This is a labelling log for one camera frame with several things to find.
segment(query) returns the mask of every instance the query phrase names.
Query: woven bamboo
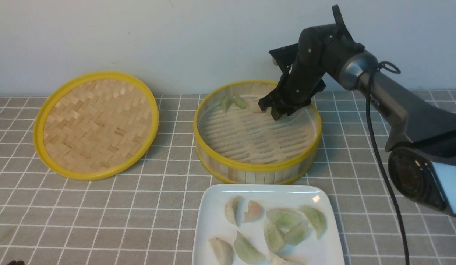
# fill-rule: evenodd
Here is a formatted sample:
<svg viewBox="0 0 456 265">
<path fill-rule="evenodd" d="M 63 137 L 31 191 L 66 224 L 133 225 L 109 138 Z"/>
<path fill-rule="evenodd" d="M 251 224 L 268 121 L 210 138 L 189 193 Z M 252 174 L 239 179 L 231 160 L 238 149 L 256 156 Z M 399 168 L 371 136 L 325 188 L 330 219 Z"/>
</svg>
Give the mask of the woven bamboo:
<svg viewBox="0 0 456 265">
<path fill-rule="evenodd" d="M 321 134 L 314 105 L 274 121 L 261 113 L 258 100 L 275 84 L 249 81 L 227 85 L 206 97 L 194 120 L 196 148 L 204 167 L 226 183 L 293 183 L 312 165 Z M 248 107 L 231 105 L 225 113 L 221 100 L 240 96 Z"/>
<path fill-rule="evenodd" d="M 100 173 L 130 159 L 152 126 L 150 101 L 132 84 L 100 79 L 65 94 L 46 118 L 46 152 L 60 167 Z"/>
</svg>

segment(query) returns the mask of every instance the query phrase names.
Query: white grout line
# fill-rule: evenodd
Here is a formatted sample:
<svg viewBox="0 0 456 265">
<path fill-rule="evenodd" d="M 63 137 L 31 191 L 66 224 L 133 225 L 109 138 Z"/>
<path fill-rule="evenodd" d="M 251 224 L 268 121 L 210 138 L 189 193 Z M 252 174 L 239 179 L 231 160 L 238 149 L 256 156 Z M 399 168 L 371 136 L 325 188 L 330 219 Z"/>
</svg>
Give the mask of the white grout line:
<svg viewBox="0 0 456 265">
<path fill-rule="evenodd" d="M 181 102 L 181 101 L 182 101 L 182 95 L 179 97 L 179 106 L 177 107 L 176 120 L 177 120 L 177 117 L 179 116 L 179 109 L 180 109 L 180 102 Z M 177 125 L 177 122 L 174 122 L 174 128 L 173 128 L 173 130 L 172 130 L 172 136 L 171 136 L 171 139 L 170 139 L 170 144 L 171 144 L 171 145 L 172 145 L 172 141 L 174 140 L 174 132 L 176 131 L 176 125 Z M 160 201 L 161 201 L 162 187 L 164 186 L 164 179 L 165 179 L 166 173 L 167 173 L 167 165 L 169 164 L 170 150 L 171 150 L 171 147 L 169 147 L 169 151 L 167 152 L 166 167 L 164 168 L 164 174 L 162 175 L 162 183 L 161 183 L 161 188 L 160 188 L 160 191 L 159 191 L 158 203 L 157 203 L 156 209 L 155 209 L 155 211 L 154 211 L 154 218 L 153 218 L 153 220 L 152 220 L 151 233 L 150 233 L 150 235 L 149 235 L 149 241 L 148 241 L 147 250 L 149 250 L 150 245 L 151 245 L 152 233 L 153 233 L 153 231 L 154 231 L 154 224 L 156 223 L 156 218 L 157 218 L 158 209 L 159 209 L 159 203 L 160 203 Z M 144 257 L 144 264 L 147 263 L 148 253 L 149 253 L 149 252 L 146 252 L 146 256 Z"/>
<path fill-rule="evenodd" d="M 190 148 L 189 165 L 187 168 L 187 177 L 185 178 L 184 200 L 182 201 L 182 211 L 180 212 L 179 230 L 177 232 L 177 241 L 176 241 L 176 253 L 174 254 L 174 260 L 172 262 L 173 265 L 176 265 L 177 250 L 179 249 L 180 231 L 181 231 L 181 227 L 182 227 L 182 218 L 184 216 L 185 198 L 187 197 L 187 185 L 189 183 L 190 162 L 192 160 L 192 153 L 194 152 L 194 139 L 195 139 L 195 135 L 192 136 L 192 146 Z"/>
<path fill-rule="evenodd" d="M 339 117 L 339 122 L 341 121 L 341 116 L 339 115 L 339 110 L 337 108 L 337 102 L 335 100 L 335 95 L 332 94 L 332 97 L 334 99 L 334 105 L 336 106 L 336 111 L 337 111 L 337 117 Z M 347 143 L 347 138 L 346 136 L 344 136 L 344 142 L 346 143 L 346 148 L 348 149 L 347 152 L 349 153 L 349 159 L 351 161 L 351 163 L 353 162 L 352 160 L 352 155 L 350 153 L 350 150 L 349 150 L 349 144 Z M 367 210 L 367 206 L 365 205 L 365 200 L 364 200 L 364 196 L 362 195 L 362 189 L 360 188 L 360 183 L 359 183 L 359 180 L 357 179 L 357 173 L 356 173 L 356 168 L 354 166 L 354 164 L 352 164 L 352 170 L 354 171 L 354 176 L 356 177 L 356 183 L 357 183 L 357 188 L 359 189 L 359 195 L 360 195 L 360 198 L 362 200 L 362 204 L 364 205 L 364 211 L 365 211 L 365 216 L 367 217 L 367 222 L 369 223 L 369 228 L 370 228 L 370 231 L 372 232 L 371 236 L 372 236 L 372 239 L 374 240 L 374 247 L 375 247 L 375 251 L 377 253 L 377 255 L 379 255 L 379 251 L 378 251 L 378 246 L 377 246 L 377 242 L 375 240 L 375 235 L 373 234 L 373 231 L 372 230 L 372 224 L 370 222 L 370 217 L 368 215 L 368 210 Z M 378 262 L 379 262 L 379 265 L 381 265 L 381 259 L 379 257 L 378 259 Z"/>
</svg>

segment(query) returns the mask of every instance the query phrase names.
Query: white wall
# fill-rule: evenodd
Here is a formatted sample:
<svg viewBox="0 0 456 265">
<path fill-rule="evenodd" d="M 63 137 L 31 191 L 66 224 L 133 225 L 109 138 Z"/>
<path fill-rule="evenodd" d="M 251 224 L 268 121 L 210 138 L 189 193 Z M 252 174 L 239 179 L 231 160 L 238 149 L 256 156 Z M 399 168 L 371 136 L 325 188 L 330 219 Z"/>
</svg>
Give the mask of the white wall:
<svg viewBox="0 0 456 265">
<path fill-rule="evenodd" d="M 278 80 L 268 50 L 333 22 L 336 3 L 402 85 L 456 88 L 456 0 L 0 0 L 0 95 L 49 95 L 101 70 L 166 94 Z"/>
</svg>

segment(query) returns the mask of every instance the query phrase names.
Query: yellow rim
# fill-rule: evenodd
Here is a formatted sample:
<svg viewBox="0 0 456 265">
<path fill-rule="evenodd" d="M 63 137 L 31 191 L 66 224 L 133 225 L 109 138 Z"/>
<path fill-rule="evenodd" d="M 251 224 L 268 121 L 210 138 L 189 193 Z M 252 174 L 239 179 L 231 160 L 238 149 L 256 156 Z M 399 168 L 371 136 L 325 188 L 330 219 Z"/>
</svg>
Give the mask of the yellow rim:
<svg viewBox="0 0 456 265">
<path fill-rule="evenodd" d="M 219 91 L 221 91 L 223 89 L 226 89 L 226 88 L 228 88 L 230 86 L 234 86 L 234 85 L 238 85 L 238 84 L 245 84 L 245 83 L 252 83 L 252 82 L 261 82 L 261 83 L 264 83 L 264 84 L 277 85 L 276 82 L 265 81 L 265 80 L 246 80 L 246 81 L 234 82 L 234 83 L 222 86 L 222 87 L 216 89 L 214 92 L 211 92 L 211 94 L 209 94 L 208 96 L 206 96 L 206 98 L 203 99 L 203 101 L 201 102 L 200 106 L 202 106 L 206 102 L 207 99 L 209 99 L 214 94 L 216 94 L 217 92 L 219 92 Z M 311 106 L 314 109 L 315 115 L 317 116 L 319 128 L 318 128 L 318 133 L 316 135 L 316 138 L 315 138 L 313 144 L 308 149 L 306 149 L 303 153 L 293 157 L 292 159 L 289 159 L 289 160 L 286 160 L 286 161 L 282 161 L 282 162 L 273 163 L 273 164 L 262 165 L 262 164 L 243 163 L 243 162 L 240 162 L 240 161 L 234 161 L 234 160 L 231 160 L 229 158 L 225 158 L 224 156 L 216 153 L 213 149 L 211 149 L 205 143 L 205 141 L 203 141 L 203 139 L 200 136 L 200 133 L 198 131 L 198 123 L 197 123 L 198 116 L 200 114 L 200 106 L 198 107 L 197 111 L 195 112 L 195 116 L 194 116 L 194 134 L 195 134 L 195 138 L 197 140 L 197 143 L 199 144 L 199 146 L 210 157 L 214 158 L 216 161 L 218 161 L 218 162 L 220 162 L 220 163 L 222 163 L 222 164 L 224 164 L 226 166 L 229 166 L 229 167 L 235 168 L 235 169 L 251 171 L 251 172 L 272 172 L 272 171 L 278 171 L 278 170 L 283 170 L 283 169 L 289 168 L 289 167 L 291 167 L 293 165 L 296 165 L 296 164 L 300 163 L 301 161 L 303 161 L 315 149 L 315 147 L 317 148 L 318 142 L 319 142 L 319 139 L 320 139 L 320 136 L 321 136 L 321 133 L 322 133 L 322 123 L 321 123 L 321 117 L 319 115 L 318 109 L 316 108 L 315 104 L 311 104 Z"/>
<path fill-rule="evenodd" d="M 121 80 L 124 82 L 127 82 L 129 84 L 132 84 L 136 88 L 140 89 L 141 92 L 145 96 L 147 96 L 150 105 L 151 105 L 151 113 L 152 113 L 152 122 L 151 122 L 151 131 L 146 139 L 146 141 L 143 143 L 141 148 L 135 153 L 132 158 L 129 160 L 125 161 L 125 163 L 115 166 L 109 170 L 99 172 L 99 173 L 76 173 L 73 171 L 69 171 L 65 168 L 62 168 L 58 164 L 56 164 L 53 159 L 50 158 L 48 153 L 46 152 L 45 144 L 43 142 L 43 131 L 45 127 L 45 122 L 46 118 L 48 117 L 51 109 L 53 106 L 64 96 L 66 95 L 69 91 L 72 89 L 85 84 L 87 82 L 91 82 L 94 80 L 98 79 L 115 79 L 115 80 Z M 45 101 L 43 106 L 41 106 L 40 111 L 38 112 L 38 115 L 36 116 L 35 124 L 33 126 L 33 144 L 36 149 L 36 153 L 38 156 L 41 158 L 43 163 L 47 165 L 50 169 L 55 171 L 58 174 L 61 174 L 63 176 L 66 176 L 68 178 L 76 179 L 76 180 L 83 180 L 83 181 L 91 181 L 91 180 L 100 180 L 103 178 L 107 178 L 110 176 L 114 176 L 125 169 L 131 167 L 133 164 L 135 164 L 149 149 L 149 147 L 152 144 L 152 141 L 154 141 L 154 138 L 156 137 L 156 133 L 158 131 L 158 124 L 159 124 L 159 112 L 158 112 L 158 106 L 156 104 L 156 99 L 154 99 L 154 96 L 152 95 L 151 91 L 149 88 L 140 80 L 138 80 L 136 77 L 133 77 L 129 74 L 124 74 L 120 72 L 113 72 L 113 71 L 104 71 L 104 72 L 95 72 L 95 73 L 90 73 L 90 74 L 85 74 L 82 75 L 81 77 L 75 78 L 63 86 L 61 86 L 58 90 L 56 90 L 48 99 Z"/>
<path fill-rule="evenodd" d="M 313 160 L 308 165 L 308 167 L 305 170 L 303 170 L 301 173 L 299 173 L 298 175 L 296 175 L 295 177 L 293 177 L 293 178 L 291 178 L 291 179 L 289 179 L 287 181 L 284 181 L 284 182 L 281 182 L 281 183 L 275 183 L 275 184 L 288 185 L 288 184 L 293 184 L 293 183 L 297 182 L 299 179 L 301 179 L 308 172 L 308 170 L 310 170 L 311 166 L 313 165 L 313 163 L 314 163 L 314 161 L 316 159 L 316 155 L 317 155 L 317 153 L 315 154 L 315 158 L 313 158 Z M 223 183 L 229 183 L 229 184 L 238 184 L 238 182 L 231 181 L 231 180 L 225 178 L 224 176 L 221 176 L 217 172 L 213 171 L 211 168 L 208 167 L 208 165 L 203 160 L 200 159 L 200 162 L 203 165 L 203 167 L 208 171 L 208 173 L 210 173 L 212 176 L 217 178 L 219 181 L 221 181 Z"/>
</svg>

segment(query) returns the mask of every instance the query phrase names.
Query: black cable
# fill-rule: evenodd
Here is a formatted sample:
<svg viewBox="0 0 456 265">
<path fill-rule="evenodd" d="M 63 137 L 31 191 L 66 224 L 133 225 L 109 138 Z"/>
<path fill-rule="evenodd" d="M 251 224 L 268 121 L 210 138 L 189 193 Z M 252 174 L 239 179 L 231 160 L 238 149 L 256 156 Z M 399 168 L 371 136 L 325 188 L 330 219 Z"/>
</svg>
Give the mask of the black cable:
<svg viewBox="0 0 456 265">
<path fill-rule="evenodd" d="M 386 189 L 388 190 L 388 193 L 390 194 L 390 197 L 391 197 L 391 201 L 393 202 L 393 206 L 395 207 L 396 218 L 398 218 L 398 225 L 400 227 L 400 232 L 401 232 L 401 240 L 403 240 L 404 259 L 406 261 L 406 265 L 409 265 L 410 262 L 409 262 L 408 240 L 406 240 L 406 232 L 404 231 L 403 218 L 401 217 L 401 211 L 398 206 L 398 202 L 396 201 L 395 193 L 393 192 L 393 189 L 391 188 L 390 181 L 388 180 L 388 175 L 386 174 L 385 167 L 383 166 L 383 162 L 381 161 L 381 158 L 380 158 L 380 153 L 378 151 L 377 143 L 375 140 L 374 128 L 372 127 L 372 120 L 370 117 L 371 88 L 374 84 L 375 74 L 377 72 L 379 72 L 381 69 L 386 69 L 389 72 L 394 73 L 394 74 L 401 74 L 401 71 L 400 71 L 400 69 L 398 69 L 398 67 L 396 67 L 391 62 L 386 62 L 386 61 L 379 62 L 376 66 L 372 67 L 368 71 L 363 72 L 363 73 L 370 72 L 369 80 L 367 82 L 367 96 L 365 99 L 365 104 L 366 104 L 365 113 L 367 116 L 367 126 L 369 128 L 370 140 L 372 142 L 372 147 L 374 148 L 375 158 L 377 159 L 377 163 L 380 168 L 381 175 L 383 177 L 383 180 L 385 181 Z"/>
</svg>

